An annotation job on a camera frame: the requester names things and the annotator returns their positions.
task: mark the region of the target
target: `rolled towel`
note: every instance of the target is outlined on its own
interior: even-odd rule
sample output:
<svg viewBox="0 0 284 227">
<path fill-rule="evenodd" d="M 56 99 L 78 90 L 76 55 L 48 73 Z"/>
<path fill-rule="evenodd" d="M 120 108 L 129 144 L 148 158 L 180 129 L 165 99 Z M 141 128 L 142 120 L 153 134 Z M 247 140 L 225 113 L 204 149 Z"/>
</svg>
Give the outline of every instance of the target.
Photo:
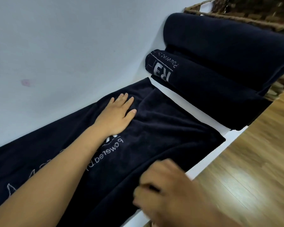
<svg viewBox="0 0 284 227">
<path fill-rule="evenodd" d="M 145 68 L 164 80 L 164 86 L 231 129 L 249 125 L 270 104 L 255 90 L 166 51 L 148 54 Z"/>
<path fill-rule="evenodd" d="M 175 13 L 166 20 L 163 37 L 167 45 L 203 66 L 258 92 L 267 91 L 284 74 L 283 34 L 232 20 Z"/>
</svg>

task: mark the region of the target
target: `forearm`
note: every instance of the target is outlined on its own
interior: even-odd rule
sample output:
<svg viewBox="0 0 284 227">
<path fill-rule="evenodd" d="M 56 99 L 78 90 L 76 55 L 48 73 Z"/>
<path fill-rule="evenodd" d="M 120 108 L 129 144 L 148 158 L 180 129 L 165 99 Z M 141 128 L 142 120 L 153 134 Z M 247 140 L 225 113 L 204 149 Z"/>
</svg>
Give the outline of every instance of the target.
<svg viewBox="0 0 284 227">
<path fill-rule="evenodd" d="M 84 131 L 0 206 L 0 226 L 56 226 L 105 138 L 95 126 Z"/>
</svg>

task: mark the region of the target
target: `white wall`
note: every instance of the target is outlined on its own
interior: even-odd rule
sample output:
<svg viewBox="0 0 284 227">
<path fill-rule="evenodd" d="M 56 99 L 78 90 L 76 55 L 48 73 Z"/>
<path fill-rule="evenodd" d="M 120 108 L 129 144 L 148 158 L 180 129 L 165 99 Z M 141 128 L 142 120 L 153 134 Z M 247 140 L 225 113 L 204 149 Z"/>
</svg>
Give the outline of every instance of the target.
<svg viewBox="0 0 284 227">
<path fill-rule="evenodd" d="M 204 0 L 0 0 L 0 146 L 134 80 L 166 17 Z"/>
</svg>

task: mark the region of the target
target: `hardwood floor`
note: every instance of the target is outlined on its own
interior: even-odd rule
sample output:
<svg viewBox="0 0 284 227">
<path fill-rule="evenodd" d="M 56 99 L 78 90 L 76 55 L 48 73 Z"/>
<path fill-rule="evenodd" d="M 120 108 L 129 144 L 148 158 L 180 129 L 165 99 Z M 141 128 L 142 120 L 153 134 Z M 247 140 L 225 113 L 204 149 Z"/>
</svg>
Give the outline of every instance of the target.
<svg viewBox="0 0 284 227">
<path fill-rule="evenodd" d="M 197 180 L 243 226 L 284 226 L 284 94 Z"/>
</svg>

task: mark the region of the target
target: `dark navy towel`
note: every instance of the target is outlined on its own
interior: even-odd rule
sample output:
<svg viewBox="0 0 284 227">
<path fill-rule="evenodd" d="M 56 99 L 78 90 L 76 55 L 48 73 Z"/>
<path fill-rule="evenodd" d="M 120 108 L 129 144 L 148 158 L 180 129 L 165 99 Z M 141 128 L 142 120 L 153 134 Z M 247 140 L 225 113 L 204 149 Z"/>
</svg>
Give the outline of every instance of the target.
<svg viewBox="0 0 284 227">
<path fill-rule="evenodd" d="M 92 125 L 111 97 L 129 93 L 137 114 L 91 159 L 58 226 L 120 226 L 136 211 L 133 190 L 155 160 L 189 170 L 225 139 L 154 87 L 148 78 L 0 147 L 0 205 Z"/>
<path fill-rule="evenodd" d="M 284 74 L 283 34 L 232 20 L 175 13 L 166 20 L 163 37 L 167 45 L 190 53 L 201 65 L 259 93 Z"/>
<path fill-rule="evenodd" d="M 148 54 L 145 68 L 164 80 L 164 86 L 230 129 L 241 130 L 270 104 L 255 90 L 166 51 Z"/>
</svg>

